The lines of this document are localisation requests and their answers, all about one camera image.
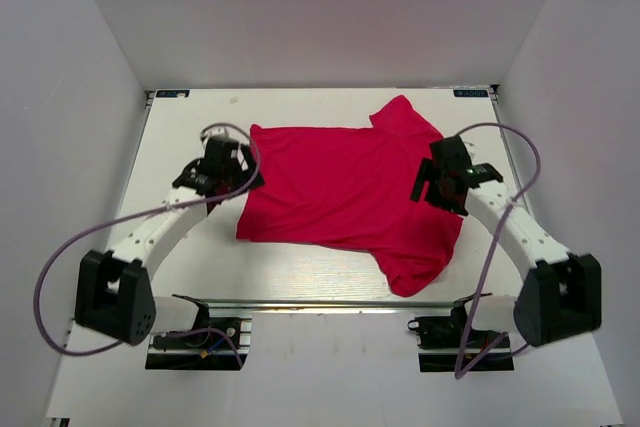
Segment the red t shirt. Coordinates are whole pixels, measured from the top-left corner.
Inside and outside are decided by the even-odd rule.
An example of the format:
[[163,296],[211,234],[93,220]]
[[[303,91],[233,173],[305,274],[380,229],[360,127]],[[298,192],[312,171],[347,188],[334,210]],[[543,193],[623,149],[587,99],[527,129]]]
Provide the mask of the red t shirt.
[[251,191],[236,237],[366,252],[391,292],[417,294],[453,258],[461,217],[410,195],[440,131],[403,95],[366,128],[250,128],[263,186]]

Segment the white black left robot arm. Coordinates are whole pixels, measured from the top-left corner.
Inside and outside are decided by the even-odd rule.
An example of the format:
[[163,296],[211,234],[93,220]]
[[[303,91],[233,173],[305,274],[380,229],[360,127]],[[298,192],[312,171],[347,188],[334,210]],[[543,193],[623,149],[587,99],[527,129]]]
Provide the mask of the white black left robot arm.
[[149,336],[177,333],[199,346],[211,321],[188,297],[157,297],[151,282],[179,242],[226,200],[260,187],[261,156],[251,142],[209,138],[202,157],[173,180],[161,207],[105,252],[80,262],[74,317],[78,325],[135,346]]

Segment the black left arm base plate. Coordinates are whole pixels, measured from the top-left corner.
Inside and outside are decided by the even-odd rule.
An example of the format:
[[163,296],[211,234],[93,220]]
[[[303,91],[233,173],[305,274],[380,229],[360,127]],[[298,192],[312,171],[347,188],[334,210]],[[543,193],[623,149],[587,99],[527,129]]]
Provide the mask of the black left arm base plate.
[[145,369],[239,372],[249,355],[252,318],[214,315],[201,321],[198,327],[205,331],[184,337],[153,337]]

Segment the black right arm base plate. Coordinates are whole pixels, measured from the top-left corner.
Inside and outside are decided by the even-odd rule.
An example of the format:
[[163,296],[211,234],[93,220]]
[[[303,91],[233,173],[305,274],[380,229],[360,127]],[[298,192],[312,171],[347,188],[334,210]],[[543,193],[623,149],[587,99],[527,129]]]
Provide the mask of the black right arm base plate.
[[[453,373],[460,348],[464,323],[452,316],[420,316],[407,322],[416,335],[418,365],[421,373]],[[462,360],[465,367],[499,337],[494,331],[472,329]],[[472,369],[472,372],[508,372],[514,370],[511,343],[504,338]]]

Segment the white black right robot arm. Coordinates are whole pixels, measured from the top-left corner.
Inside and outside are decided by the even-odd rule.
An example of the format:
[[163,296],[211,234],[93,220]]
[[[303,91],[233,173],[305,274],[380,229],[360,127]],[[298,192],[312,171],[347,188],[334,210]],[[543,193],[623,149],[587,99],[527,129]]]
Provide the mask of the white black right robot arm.
[[420,164],[411,200],[475,218],[493,237],[490,249],[502,249],[522,279],[517,296],[480,294],[455,302],[451,331],[463,345],[493,331],[515,332],[540,347],[601,327],[600,263],[553,239],[515,197],[491,164],[472,161],[458,136],[432,143]]

